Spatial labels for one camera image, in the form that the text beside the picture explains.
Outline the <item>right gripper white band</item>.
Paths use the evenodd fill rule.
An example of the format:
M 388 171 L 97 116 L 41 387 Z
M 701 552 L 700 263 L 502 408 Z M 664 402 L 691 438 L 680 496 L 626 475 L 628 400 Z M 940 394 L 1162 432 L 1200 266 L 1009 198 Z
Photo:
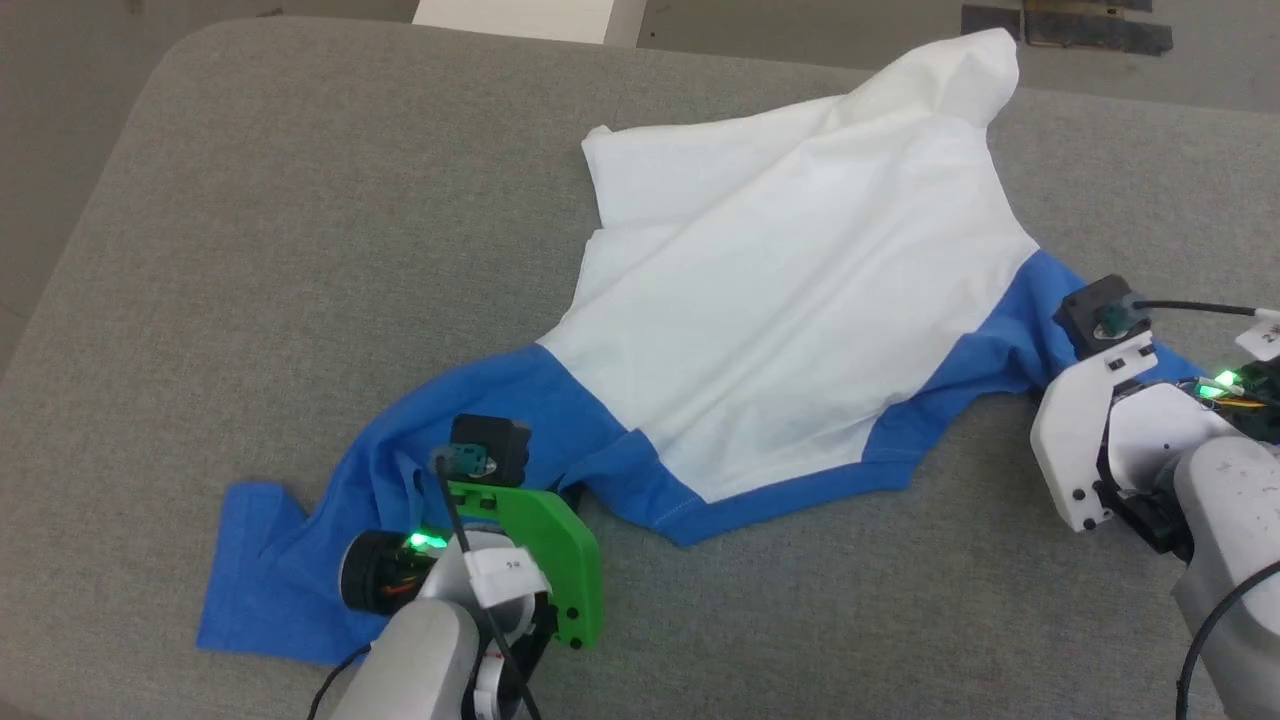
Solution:
M 1105 519 L 1094 483 L 1114 391 L 1157 363 L 1155 338 L 1138 334 L 1070 365 L 1044 391 L 1030 446 L 1059 516 L 1076 533 Z

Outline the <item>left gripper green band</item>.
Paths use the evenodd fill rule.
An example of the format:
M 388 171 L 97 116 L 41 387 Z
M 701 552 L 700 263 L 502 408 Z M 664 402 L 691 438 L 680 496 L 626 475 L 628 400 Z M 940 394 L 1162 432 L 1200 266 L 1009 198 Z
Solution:
M 390 616 L 415 600 L 456 603 L 476 621 L 494 612 L 508 641 L 538 629 L 572 650 L 588 650 L 603 629 L 600 550 L 582 519 L 558 495 L 538 489 L 451 483 L 468 547 L 526 547 L 550 583 L 550 593 L 483 609 L 468 583 L 463 551 L 439 530 L 370 530 L 343 555 L 339 593 L 348 609 Z

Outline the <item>white and blue T-shirt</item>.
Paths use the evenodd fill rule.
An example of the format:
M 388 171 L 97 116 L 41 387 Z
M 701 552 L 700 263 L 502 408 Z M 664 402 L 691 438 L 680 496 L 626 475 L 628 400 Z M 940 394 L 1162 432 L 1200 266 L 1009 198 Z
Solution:
M 600 218 L 561 322 L 374 419 L 312 512 L 230 487 L 196 644 L 330 665 L 381 621 L 340 601 L 362 530 L 442 527 L 430 452 L 461 414 L 531 430 L 525 483 L 586 486 L 680 546 L 902 489 L 988 393 L 1076 360 L 1082 279 L 1010 206 L 987 129 L 1019 81 L 987 29 L 844 96 L 691 126 L 593 129 Z

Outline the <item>long dark floor plate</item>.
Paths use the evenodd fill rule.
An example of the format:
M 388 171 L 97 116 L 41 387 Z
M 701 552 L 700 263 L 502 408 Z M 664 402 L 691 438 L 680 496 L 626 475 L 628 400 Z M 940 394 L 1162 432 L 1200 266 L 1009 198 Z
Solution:
M 1024 10 L 1028 44 L 1043 47 L 1085 47 L 1144 56 L 1162 56 L 1174 49 L 1172 28 L 1130 22 L 1120 15 Z

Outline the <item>small black floor mat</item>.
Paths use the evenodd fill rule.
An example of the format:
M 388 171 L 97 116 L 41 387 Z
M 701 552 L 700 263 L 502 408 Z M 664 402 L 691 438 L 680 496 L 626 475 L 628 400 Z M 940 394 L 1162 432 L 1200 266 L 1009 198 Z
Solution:
M 964 3 L 960 8 L 960 35 L 974 35 L 988 29 L 1002 29 L 1015 42 L 1020 42 L 1021 8 Z

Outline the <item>white box pedestal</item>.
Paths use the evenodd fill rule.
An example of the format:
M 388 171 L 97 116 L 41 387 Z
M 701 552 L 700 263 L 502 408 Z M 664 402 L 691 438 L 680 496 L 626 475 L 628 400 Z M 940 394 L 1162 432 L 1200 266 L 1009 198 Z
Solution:
M 646 0 L 419 0 L 415 26 L 635 47 Z

